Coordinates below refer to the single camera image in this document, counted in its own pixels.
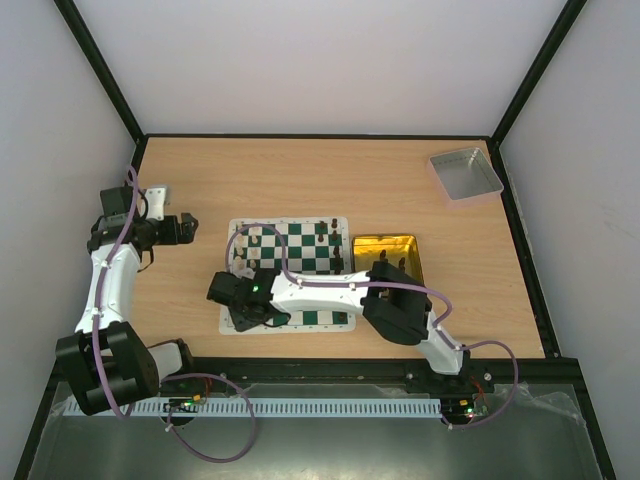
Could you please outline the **green white chess board mat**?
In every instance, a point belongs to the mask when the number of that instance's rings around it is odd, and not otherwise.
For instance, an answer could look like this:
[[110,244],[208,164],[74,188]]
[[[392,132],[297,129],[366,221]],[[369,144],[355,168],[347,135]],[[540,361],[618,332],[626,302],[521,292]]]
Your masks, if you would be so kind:
[[[229,222],[228,237],[234,243],[226,263],[238,276],[251,276],[259,267],[279,268],[282,259],[293,273],[353,271],[348,220],[344,217],[236,218]],[[258,326],[244,334],[346,333],[355,327],[352,313],[312,310],[291,314],[287,325]]]

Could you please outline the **gold metal tin tray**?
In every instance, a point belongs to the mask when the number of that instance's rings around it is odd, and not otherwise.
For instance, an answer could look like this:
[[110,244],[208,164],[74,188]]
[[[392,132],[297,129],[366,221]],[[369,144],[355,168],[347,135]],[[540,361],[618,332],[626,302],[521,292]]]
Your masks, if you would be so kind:
[[414,235],[361,235],[350,246],[353,270],[366,272],[364,282],[424,285]]

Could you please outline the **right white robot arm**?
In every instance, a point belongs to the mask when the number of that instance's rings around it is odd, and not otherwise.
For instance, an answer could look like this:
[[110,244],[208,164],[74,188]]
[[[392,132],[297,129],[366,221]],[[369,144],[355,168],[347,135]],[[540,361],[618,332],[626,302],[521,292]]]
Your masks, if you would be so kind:
[[234,328],[245,332],[278,315],[337,311],[361,315],[386,341],[412,346],[426,358],[445,390],[460,390],[471,379],[463,346],[441,326],[431,299],[451,302],[400,268],[376,261],[367,271],[340,275],[292,273],[287,268],[258,268],[254,273],[214,274],[206,298],[227,308]]

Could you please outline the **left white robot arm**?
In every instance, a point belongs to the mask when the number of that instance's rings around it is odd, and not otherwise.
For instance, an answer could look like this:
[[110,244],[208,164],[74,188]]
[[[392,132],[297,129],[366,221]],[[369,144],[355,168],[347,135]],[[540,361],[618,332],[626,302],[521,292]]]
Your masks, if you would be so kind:
[[101,191],[103,213],[90,230],[92,277],[84,312],[72,335],[56,343],[56,360],[86,415],[122,409],[158,394],[160,383],[188,372],[193,356],[173,339],[148,347],[130,323],[142,259],[157,246],[189,244],[198,221],[168,215],[169,188],[122,186]]

